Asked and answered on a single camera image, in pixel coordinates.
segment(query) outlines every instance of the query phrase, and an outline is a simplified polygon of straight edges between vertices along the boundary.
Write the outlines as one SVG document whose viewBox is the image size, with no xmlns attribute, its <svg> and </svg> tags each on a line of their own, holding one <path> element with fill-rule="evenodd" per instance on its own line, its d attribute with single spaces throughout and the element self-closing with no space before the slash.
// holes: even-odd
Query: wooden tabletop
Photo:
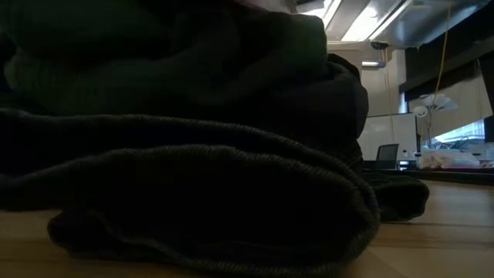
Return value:
<svg viewBox="0 0 494 278">
<path fill-rule="evenodd" d="M 494 187 L 427 182 L 422 217 L 383 224 L 346 278 L 494 277 Z M 71 259 L 46 223 L 56 212 L 0 212 L 0 277 L 206 277 L 173 266 Z"/>
</svg>

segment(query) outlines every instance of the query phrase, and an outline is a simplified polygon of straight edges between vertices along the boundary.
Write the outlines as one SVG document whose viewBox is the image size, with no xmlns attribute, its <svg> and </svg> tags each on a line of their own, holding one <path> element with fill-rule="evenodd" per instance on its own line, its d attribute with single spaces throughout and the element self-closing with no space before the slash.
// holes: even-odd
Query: office desk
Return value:
<svg viewBox="0 0 494 278">
<path fill-rule="evenodd" d="M 383 224 L 343 277 L 494 277 L 494 187 L 427 183 L 426 213 L 409 223 Z M 0 212 L 2 278 L 218 276 L 151 263 L 71 259 L 48 239 L 46 222 L 55 214 Z"/>
</svg>

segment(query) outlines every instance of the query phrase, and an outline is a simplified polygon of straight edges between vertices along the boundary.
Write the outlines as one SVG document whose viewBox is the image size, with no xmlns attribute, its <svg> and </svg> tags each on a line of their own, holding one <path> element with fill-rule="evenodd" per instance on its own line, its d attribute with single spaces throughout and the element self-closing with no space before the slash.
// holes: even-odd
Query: knit fabric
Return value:
<svg viewBox="0 0 494 278">
<path fill-rule="evenodd" d="M 62 209 L 75 256 L 258 276 L 336 274 L 379 210 L 346 164 L 236 124 L 0 111 L 0 209 Z"/>
</svg>

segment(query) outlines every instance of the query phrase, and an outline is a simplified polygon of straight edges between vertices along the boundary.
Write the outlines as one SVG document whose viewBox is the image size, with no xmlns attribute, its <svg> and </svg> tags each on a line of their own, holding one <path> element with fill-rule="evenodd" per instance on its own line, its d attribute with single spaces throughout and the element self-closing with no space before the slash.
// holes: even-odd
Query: window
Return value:
<svg viewBox="0 0 494 278">
<path fill-rule="evenodd" d="M 446 132 L 435 137 L 435 140 L 442 143 L 449 143 L 458 141 L 464 138 L 471 139 L 486 139 L 486 133 L 484 131 L 484 120 L 479 120 L 471 124 L 467 124 L 463 127 L 457 128 L 453 131 Z"/>
</svg>

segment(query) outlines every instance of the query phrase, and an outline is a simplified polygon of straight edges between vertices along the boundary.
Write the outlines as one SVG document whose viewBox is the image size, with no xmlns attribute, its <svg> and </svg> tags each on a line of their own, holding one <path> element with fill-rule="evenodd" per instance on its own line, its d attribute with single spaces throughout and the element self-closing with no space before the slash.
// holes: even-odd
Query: wall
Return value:
<svg viewBox="0 0 494 278">
<path fill-rule="evenodd" d="M 385 68 L 362 70 L 362 85 L 369 96 L 369 117 L 407 112 L 399 92 L 400 84 L 406 80 L 404 50 L 395 50 L 388 55 L 390 60 Z"/>
<path fill-rule="evenodd" d="M 432 114 L 432 137 L 492 116 L 492 108 L 481 73 L 477 73 L 475 78 L 439 90 L 438 93 L 451 97 L 452 101 L 458 104 L 458 108 L 435 111 Z M 412 111 L 423 103 L 422 100 L 417 99 L 410 101 L 409 105 Z M 423 138 L 427 138 L 427 120 L 428 117 L 418 119 L 418 133 L 422 134 Z"/>
</svg>

